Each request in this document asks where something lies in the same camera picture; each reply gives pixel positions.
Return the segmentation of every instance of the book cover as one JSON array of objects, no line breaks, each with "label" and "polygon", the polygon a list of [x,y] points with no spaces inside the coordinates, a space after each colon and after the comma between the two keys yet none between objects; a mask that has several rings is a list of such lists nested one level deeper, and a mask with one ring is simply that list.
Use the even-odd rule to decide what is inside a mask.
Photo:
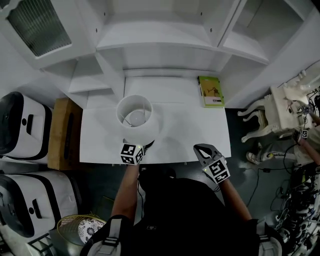
[{"label": "book cover", "polygon": [[198,84],[205,108],[221,108],[225,106],[218,78],[198,76]]}]

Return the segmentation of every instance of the white and black container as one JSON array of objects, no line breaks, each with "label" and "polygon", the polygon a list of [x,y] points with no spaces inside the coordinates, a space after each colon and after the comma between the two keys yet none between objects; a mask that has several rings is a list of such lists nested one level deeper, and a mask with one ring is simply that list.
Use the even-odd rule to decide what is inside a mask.
[{"label": "white and black container", "polygon": [[34,238],[78,214],[71,180],[60,171],[0,175],[0,211],[4,222],[19,235]]},{"label": "white and black container", "polygon": [[11,92],[0,99],[0,155],[48,162],[52,110],[33,99]]}]

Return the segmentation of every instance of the white cylinder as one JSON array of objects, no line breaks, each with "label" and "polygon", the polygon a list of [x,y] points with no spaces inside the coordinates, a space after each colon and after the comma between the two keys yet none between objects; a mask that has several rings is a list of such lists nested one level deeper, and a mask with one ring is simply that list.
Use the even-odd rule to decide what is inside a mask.
[{"label": "white cylinder", "polygon": [[[149,112],[146,122],[137,127],[124,124],[125,117],[135,110]],[[116,117],[120,125],[123,138],[130,144],[148,145],[153,142],[159,134],[159,122],[156,119],[154,108],[149,100],[141,95],[130,95],[124,97],[116,107]]]}]

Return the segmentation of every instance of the black lid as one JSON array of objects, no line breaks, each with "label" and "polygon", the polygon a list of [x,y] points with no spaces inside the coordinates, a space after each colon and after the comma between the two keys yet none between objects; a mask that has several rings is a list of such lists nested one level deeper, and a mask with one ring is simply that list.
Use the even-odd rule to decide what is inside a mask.
[{"label": "black lid", "polygon": [[19,235],[35,235],[24,195],[19,185],[10,177],[0,175],[0,211],[5,223]]},{"label": "black lid", "polygon": [[11,152],[17,145],[21,117],[24,110],[24,96],[17,91],[0,99],[0,154]]}]

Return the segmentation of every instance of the floor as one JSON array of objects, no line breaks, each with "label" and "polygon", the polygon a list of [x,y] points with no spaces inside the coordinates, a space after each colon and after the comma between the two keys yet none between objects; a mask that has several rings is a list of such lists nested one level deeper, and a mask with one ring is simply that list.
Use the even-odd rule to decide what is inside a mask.
[{"label": "floor", "polygon": [[[226,109],[232,155],[232,157],[227,158],[227,165],[231,174],[231,182],[247,204],[257,184],[258,167],[248,163],[246,152],[253,148],[257,140],[249,139],[246,143],[242,143],[241,137],[247,132],[256,129],[258,122],[255,117],[248,122],[242,122],[242,117],[237,116],[238,110]],[[267,135],[259,139],[262,145],[266,145],[272,140],[274,140],[274,135]],[[5,172],[6,170],[9,170],[9,172],[17,171],[13,164],[10,164],[10,168],[6,168],[6,166],[5,164],[2,166]],[[188,162],[186,165],[184,163],[163,164],[163,167],[173,168],[176,171],[177,178],[197,180],[207,184],[212,189],[216,187],[202,172],[199,162]],[[259,168],[270,169],[281,169],[283,167],[283,162],[276,159],[259,165]],[[101,219],[108,220],[113,205],[112,200],[116,197],[124,172],[124,165],[112,166],[110,164],[94,164],[90,170],[69,172],[77,179],[80,189],[84,192],[82,196],[85,212],[92,212]],[[269,224],[273,223],[277,212],[272,212],[270,205],[275,197],[276,189],[288,177],[289,174],[285,170],[273,170],[270,173],[259,171],[258,187],[248,206],[253,218],[260,219],[266,216],[267,222]],[[217,193],[217,196],[222,200],[220,192]],[[281,203],[281,199],[276,199],[272,204],[272,209],[280,209]],[[136,222],[140,218],[140,213],[141,199],[138,197]],[[8,226],[0,226],[0,231],[8,241],[9,246],[13,248],[16,256],[27,255],[25,246],[27,241],[25,238],[14,233]]]}]

